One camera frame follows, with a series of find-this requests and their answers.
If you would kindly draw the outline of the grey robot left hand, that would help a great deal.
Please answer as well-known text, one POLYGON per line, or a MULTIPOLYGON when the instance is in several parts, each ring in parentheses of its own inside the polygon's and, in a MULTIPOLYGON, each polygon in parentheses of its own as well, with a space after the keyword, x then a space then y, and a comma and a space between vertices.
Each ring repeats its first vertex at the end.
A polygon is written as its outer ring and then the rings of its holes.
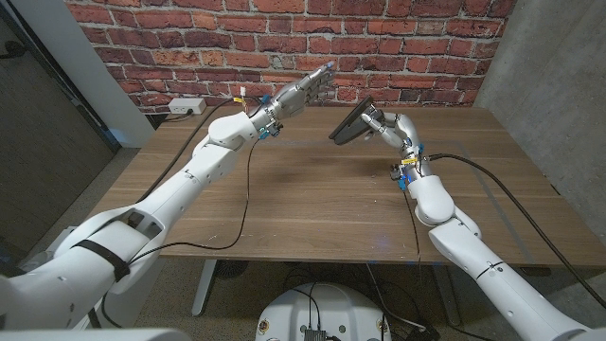
POLYGON ((254 126, 259 129, 270 123, 296 117, 317 100, 324 98, 333 84, 334 62, 321 65, 299 81, 293 81, 279 90, 269 102, 259 107, 251 117, 254 126))

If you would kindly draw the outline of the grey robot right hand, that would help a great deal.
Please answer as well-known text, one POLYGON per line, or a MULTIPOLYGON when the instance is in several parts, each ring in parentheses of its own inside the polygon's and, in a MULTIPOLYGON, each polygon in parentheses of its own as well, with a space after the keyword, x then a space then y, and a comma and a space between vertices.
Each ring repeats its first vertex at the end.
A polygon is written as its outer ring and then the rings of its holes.
POLYGON ((370 106, 361 114, 361 119, 372 133, 378 134, 389 146, 398 150, 401 161, 391 167, 393 180, 412 183, 433 174, 423 156, 424 145, 407 115, 384 113, 370 106))

